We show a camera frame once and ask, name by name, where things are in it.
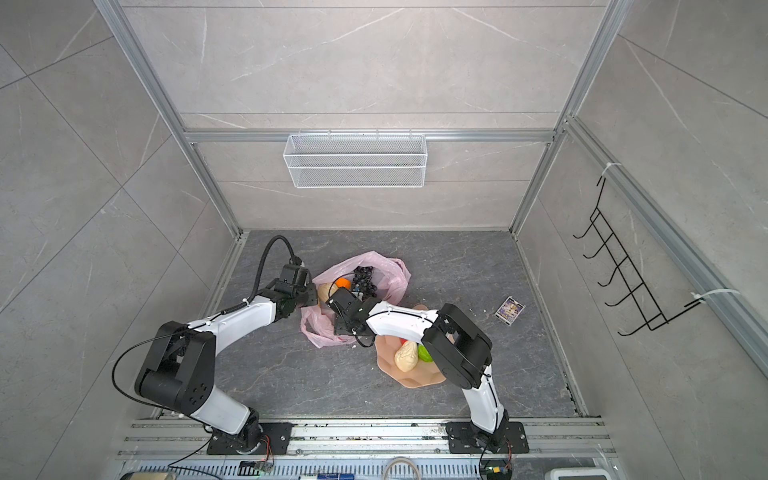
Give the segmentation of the beige fake fruit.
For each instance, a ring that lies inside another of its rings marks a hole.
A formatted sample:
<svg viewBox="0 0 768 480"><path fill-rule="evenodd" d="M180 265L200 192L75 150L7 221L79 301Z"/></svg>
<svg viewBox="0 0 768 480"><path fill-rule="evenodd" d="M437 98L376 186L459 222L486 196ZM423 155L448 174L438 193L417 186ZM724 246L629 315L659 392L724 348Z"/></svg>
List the beige fake fruit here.
<svg viewBox="0 0 768 480"><path fill-rule="evenodd" d="M337 286L334 283L325 283L317 286L317 298L319 304L325 304L330 296L336 291Z"/></svg>
<svg viewBox="0 0 768 480"><path fill-rule="evenodd" d="M394 363L398 370L407 373L412 371L419 362L418 344L405 341L394 354Z"/></svg>

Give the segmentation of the pink plastic bag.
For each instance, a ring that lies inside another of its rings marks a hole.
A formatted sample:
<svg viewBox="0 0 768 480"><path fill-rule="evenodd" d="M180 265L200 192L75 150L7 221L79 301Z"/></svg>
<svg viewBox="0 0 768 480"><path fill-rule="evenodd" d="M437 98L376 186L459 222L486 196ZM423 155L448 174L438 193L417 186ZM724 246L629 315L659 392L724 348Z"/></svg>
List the pink plastic bag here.
<svg viewBox="0 0 768 480"><path fill-rule="evenodd" d="M350 287L360 299L377 298L397 305L405 296L411 273L399 258L369 251L342 261L313 280L318 304L301 309L300 330L317 348L353 344L342 334L344 323L326 301L339 286Z"/></svg>

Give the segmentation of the green fake fruit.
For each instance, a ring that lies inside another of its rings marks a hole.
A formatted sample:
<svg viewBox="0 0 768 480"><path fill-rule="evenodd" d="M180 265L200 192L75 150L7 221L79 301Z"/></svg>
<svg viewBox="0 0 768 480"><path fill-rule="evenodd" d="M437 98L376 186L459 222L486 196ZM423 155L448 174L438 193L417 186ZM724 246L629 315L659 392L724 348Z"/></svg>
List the green fake fruit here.
<svg viewBox="0 0 768 480"><path fill-rule="evenodd" d="M417 355L418 355L418 358L423 362L426 362L426 363L433 362L431 355L428 353L427 349L421 344L419 344L417 347Z"/></svg>

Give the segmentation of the pink scalloped plate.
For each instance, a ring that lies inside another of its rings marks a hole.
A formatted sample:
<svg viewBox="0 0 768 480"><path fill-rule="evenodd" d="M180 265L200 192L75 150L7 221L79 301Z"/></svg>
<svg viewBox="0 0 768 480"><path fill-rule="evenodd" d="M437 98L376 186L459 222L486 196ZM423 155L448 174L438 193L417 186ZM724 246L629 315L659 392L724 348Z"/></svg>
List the pink scalloped plate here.
<svg viewBox="0 0 768 480"><path fill-rule="evenodd" d="M380 302L373 307L367 319L376 334L375 348L377 365L380 370L410 389L443 383L446 378L437 365L419 359L418 365L410 372L397 369L394 354L400 348L400 339L421 344L427 329L437 320L436 310L409 309Z"/></svg>

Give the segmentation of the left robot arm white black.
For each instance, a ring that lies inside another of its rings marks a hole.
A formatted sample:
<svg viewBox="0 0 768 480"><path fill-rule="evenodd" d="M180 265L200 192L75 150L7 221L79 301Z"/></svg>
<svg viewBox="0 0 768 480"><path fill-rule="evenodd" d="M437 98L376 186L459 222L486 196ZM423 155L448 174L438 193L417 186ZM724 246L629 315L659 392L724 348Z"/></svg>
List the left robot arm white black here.
<svg viewBox="0 0 768 480"><path fill-rule="evenodd" d="M128 349L149 347L134 393L118 385L115 372L112 384L133 402L201 423L219 448L250 454L266 446L259 414L216 386L216 358L238 340L316 301L309 270L289 240L276 235L262 252L249 296L200 320L161 325L154 337Z"/></svg>

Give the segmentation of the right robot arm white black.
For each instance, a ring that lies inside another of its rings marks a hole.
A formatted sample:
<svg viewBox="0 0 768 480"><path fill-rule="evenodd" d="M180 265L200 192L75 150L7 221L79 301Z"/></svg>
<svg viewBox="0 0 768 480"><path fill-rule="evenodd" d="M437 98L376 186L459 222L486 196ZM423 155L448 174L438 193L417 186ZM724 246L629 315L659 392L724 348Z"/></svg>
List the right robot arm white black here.
<svg viewBox="0 0 768 480"><path fill-rule="evenodd" d="M457 306L407 309L376 298L362 301L343 287L326 305L354 336L394 336L424 346L441 374L462 389L469 443L494 453L506 447L509 417L492 378L492 341Z"/></svg>

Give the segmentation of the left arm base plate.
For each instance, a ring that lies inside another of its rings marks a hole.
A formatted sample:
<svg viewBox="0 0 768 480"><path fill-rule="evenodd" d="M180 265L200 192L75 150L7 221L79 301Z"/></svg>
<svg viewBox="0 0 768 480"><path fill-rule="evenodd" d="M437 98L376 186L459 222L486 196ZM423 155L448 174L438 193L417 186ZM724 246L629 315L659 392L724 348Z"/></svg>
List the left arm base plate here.
<svg viewBox="0 0 768 480"><path fill-rule="evenodd" d="M208 455L284 455L294 425L289 422L247 424L236 434L214 429L207 446Z"/></svg>

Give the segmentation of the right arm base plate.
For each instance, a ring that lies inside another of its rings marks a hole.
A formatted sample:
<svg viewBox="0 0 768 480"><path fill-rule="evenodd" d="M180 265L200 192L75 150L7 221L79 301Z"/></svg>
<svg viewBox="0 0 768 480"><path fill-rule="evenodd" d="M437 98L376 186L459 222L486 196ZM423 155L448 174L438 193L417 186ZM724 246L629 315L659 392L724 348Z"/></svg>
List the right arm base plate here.
<svg viewBox="0 0 768 480"><path fill-rule="evenodd" d="M452 454L530 452L524 425L504 418L493 433L488 433L471 422L448 422L445 424L449 451Z"/></svg>

